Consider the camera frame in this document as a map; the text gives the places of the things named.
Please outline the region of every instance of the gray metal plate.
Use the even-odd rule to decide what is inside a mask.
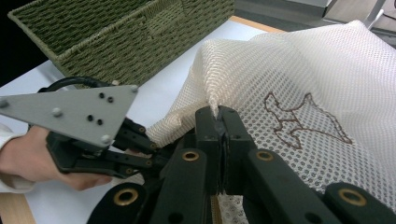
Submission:
[[[2,96],[0,114],[106,147],[136,94],[136,86],[118,86]]]

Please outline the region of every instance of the white table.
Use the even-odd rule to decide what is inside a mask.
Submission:
[[[254,35],[264,33],[264,30],[274,31],[275,29],[236,17],[231,18],[231,21],[226,21],[142,85],[127,117],[146,127],[162,119],[177,98],[189,73],[195,53],[205,40],[212,38],[249,40]],[[56,67],[47,61],[2,87],[0,96],[34,93],[62,77],[64,76]],[[27,130],[26,123],[15,119],[0,116],[0,122],[6,124],[15,133],[25,133]],[[92,209],[110,188],[111,185],[107,184],[94,189],[75,191],[61,182],[48,181],[37,183],[34,190],[25,194],[25,198],[37,224],[79,224],[86,223]],[[5,224],[17,223],[8,221],[12,219],[6,219],[7,214],[1,212],[0,210]],[[24,214],[17,214],[14,217],[17,216],[24,216]]]

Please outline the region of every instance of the screw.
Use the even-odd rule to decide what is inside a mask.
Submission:
[[[56,118],[60,117],[62,115],[61,108],[59,108],[59,107],[53,108],[52,109],[52,115],[53,115],[53,117],[56,117]]]
[[[100,138],[100,140],[101,140],[102,143],[104,143],[104,144],[109,144],[109,143],[111,142],[110,135],[108,135],[108,134],[103,135],[103,136]]]
[[[136,85],[131,86],[131,90],[134,93],[137,93],[137,89],[139,89]]]
[[[0,108],[8,106],[8,101],[5,97],[0,97]]]

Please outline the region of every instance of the white mesh bag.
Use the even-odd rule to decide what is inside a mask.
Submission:
[[[207,105],[235,109],[258,148],[308,187],[351,183],[396,211],[396,50],[359,21],[206,41],[149,137],[175,141]],[[248,223],[241,197],[220,195],[219,204],[224,223]]]

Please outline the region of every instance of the woven basket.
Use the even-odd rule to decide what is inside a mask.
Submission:
[[[8,13],[65,76],[140,85],[233,15],[233,0],[38,0]]]

